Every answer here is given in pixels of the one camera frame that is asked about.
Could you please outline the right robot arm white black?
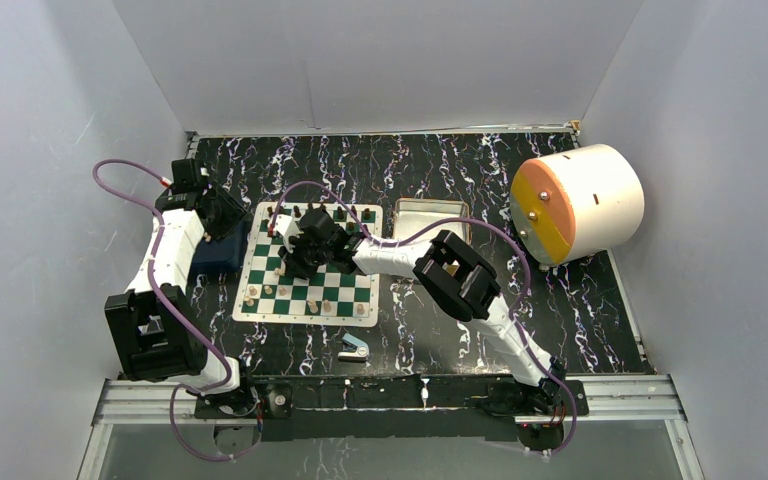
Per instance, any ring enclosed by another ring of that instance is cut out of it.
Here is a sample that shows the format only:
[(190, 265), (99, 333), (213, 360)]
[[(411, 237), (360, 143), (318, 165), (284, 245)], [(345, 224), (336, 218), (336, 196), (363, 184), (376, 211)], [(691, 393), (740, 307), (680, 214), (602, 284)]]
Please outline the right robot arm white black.
[(506, 361), (523, 385), (525, 405), (550, 413), (563, 399), (565, 368), (539, 347), (502, 296), (491, 263), (455, 232), (449, 219), (436, 220), (404, 239), (384, 239), (364, 227), (350, 233), (319, 210), (300, 219), (273, 214), (268, 232), (279, 236), (279, 255), (292, 278), (309, 279), (329, 265), (345, 275), (389, 275), (418, 281), (436, 304), (457, 321), (471, 324)]

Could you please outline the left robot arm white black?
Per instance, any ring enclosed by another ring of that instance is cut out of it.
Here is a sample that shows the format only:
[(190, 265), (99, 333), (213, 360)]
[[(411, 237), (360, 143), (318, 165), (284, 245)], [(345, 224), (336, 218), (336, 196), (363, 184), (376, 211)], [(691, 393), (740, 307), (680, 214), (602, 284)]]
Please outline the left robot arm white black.
[(246, 416), (257, 407), (257, 387), (196, 325), (186, 298), (199, 244), (233, 235), (246, 210), (212, 184), (203, 162), (179, 159), (171, 169), (170, 177), (153, 175), (164, 187), (156, 200), (134, 201), (152, 214), (152, 236), (125, 291), (107, 298), (105, 318), (127, 379), (176, 381), (195, 395), (220, 395), (231, 414)]

